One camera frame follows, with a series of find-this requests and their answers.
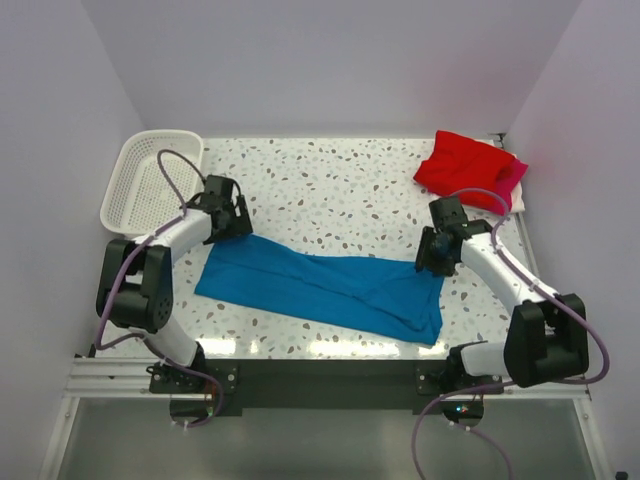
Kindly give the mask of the blue t shirt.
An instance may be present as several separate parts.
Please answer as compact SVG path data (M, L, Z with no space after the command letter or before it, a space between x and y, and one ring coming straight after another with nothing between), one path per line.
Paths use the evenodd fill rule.
M249 235L214 245L199 296L432 346L444 280L412 263L318 256Z

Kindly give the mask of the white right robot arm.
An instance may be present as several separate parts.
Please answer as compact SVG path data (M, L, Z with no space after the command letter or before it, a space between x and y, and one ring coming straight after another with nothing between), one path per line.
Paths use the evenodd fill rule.
M422 231L418 271L451 277L470 268L510 315L503 342L479 341L450 349L439 383L446 391L469 392L491 378L519 387L564 381L589 368L586 308L574 294L560 294L533 276L499 240L485 220L471 220L456 197L429 205L432 224Z

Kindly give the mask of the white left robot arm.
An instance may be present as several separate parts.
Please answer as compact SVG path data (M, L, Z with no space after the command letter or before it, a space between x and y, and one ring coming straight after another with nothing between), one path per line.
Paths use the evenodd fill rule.
M139 338L159 358L175 363L171 378L185 392L200 390L207 368L198 342L173 316L173 267L192 248L253 232L237 181L205 178L204 190L184 204L179 216L150 234L108 243L96 298L100 326L94 346L106 350L121 341L102 342L108 322Z

